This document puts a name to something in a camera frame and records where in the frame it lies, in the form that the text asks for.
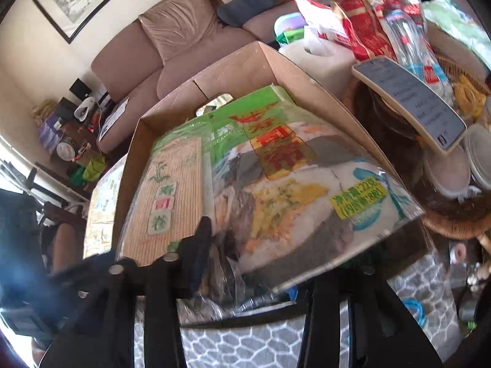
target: black picture frame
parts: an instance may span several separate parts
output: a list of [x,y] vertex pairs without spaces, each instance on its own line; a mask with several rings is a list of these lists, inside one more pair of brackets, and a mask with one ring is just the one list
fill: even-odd
[[97,7],[95,7],[91,13],[89,13],[89,15],[83,20],[83,22],[80,23],[80,25],[77,27],[77,29],[75,29],[73,34],[68,36],[63,31],[63,29],[61,29],[61,27],[56,23],[56,21],[50,16],[50,14],[44,9],[44,7],[40,4],[40,2],[38,0],[33,0],[36,7],[38,7],[38,9],[41,11],[41,13],[43,13],[43,16],[49,21],[50,24],[52,24],[52,26],[56,29],[58,34],[60,34],[60,36],[62,36],[63,40],[65,40],[68,44],[72,43],[73,39],[80,33],[80,31],[83,29],[83,27],[88,24],[90,19],[92,19],[94,17],[94,15],[97,14],[97,12],[99,12],[99,10],[102,7],[104,7],[104,5],[107,4],[108,1],[109,0],[102,0],[99,3],[99,5]]

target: brown sofa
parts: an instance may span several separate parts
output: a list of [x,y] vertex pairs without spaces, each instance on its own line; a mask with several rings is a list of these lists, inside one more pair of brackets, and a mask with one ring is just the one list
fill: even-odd
[[274,22],[297,11],[292,0],[250,19],[242,28],[224,26],[215,10],[232,0],[162,0],[119,32],[96,56],[92,71],[117,102],[128,99],[121,117],[99,142],[102,152],[129,138],[138,119],[188,78],[239,48],[274,41]]

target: sushi seaweed package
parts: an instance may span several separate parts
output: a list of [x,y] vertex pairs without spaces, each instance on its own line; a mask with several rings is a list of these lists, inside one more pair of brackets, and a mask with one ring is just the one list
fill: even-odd
[[336,267],[423,214],[364,148],[278,86],[181,125],[153,154],[196,140],[213,223],[199,296],[221,307]]

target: phone screen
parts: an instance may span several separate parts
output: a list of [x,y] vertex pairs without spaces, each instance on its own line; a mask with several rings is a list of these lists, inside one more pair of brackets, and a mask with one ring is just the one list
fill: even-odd
[[442,149],[448,149],[466,130],[466,124],[443,99],[389,58],[363,62],[355,69],[401,104]]

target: cardboard box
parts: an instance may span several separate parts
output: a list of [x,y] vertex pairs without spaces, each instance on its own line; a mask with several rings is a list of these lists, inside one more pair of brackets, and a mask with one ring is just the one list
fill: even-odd
[[195,117],[195,111],[221,94],[241,98],[270,84],[281,85],[302,108],[351,136],[399,178],[384,153],[341,102],[272,48],[254,42],[214,63],[177,88],[138,122],[123,171],[113,227],[113,247],[137,190],[156,138]]

